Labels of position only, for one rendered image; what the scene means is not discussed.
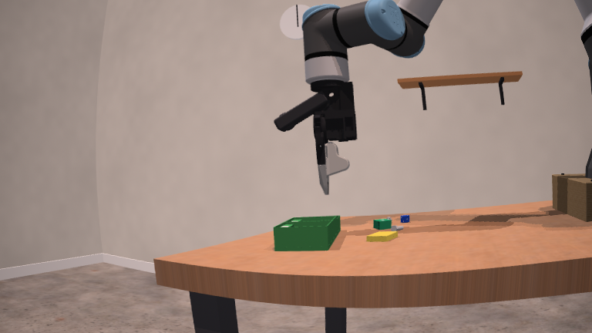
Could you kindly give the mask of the green three-compartment bin rack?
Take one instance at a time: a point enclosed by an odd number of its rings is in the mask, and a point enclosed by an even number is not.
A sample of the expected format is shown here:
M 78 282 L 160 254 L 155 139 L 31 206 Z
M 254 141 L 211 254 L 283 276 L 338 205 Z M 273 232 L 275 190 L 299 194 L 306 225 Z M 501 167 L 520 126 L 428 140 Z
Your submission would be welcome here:
M 340 216 L 293 217 L 274 227 L 274 251 L 328 251 L 341 231 Z

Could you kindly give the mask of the green nine-volt battery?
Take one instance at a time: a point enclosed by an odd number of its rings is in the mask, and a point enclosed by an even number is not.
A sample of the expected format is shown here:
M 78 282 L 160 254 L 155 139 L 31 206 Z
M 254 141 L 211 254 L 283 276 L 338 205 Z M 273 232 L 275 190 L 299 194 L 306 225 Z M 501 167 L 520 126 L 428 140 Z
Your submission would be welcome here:
M 392 221 L 388 219 L 373 220 L 373 228 L 378 230 L 391 229 Z

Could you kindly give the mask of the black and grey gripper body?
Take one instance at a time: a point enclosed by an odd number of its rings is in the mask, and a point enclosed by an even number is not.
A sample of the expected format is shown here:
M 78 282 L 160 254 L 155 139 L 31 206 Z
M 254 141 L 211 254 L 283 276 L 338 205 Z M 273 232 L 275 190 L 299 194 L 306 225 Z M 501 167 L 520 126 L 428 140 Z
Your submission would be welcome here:
M 316 123 L 321 122 L 321 132 L 324 132 L 325 142 L 326 140 L 338 140 L 338 142 L 357 140 L 357 129 L 355 135 L 356 117 L 354 120 L 355 103 L 352 82 L 344 82 L 337 79 L 318 80 L 311 83 L 311 91 L 316 93 L 322 91 L 328 100 L 327 103 L 312 112 L 314 115 L 314 137 Z M 334 93 L 334 95 L 329 96 L 330 93 Z

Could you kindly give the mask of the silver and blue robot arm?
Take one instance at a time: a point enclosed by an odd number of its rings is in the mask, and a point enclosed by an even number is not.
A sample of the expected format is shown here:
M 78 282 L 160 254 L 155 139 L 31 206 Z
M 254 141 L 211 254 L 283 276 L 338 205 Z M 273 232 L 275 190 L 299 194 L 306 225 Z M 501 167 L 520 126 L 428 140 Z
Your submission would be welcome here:
M 349 81 L 347 49 L 373 44 L 404 58 L 416 57 L 443 0 L 369 0 L 339 7 L 316 5 L 303 14 L 305 82 Z M 584 20 L 580 38 L 589 57 L 592 93 L 592 0 L 574 0 Z M 292 130 L 328 100 L 322 91 L 282 113 L 274 124 Z

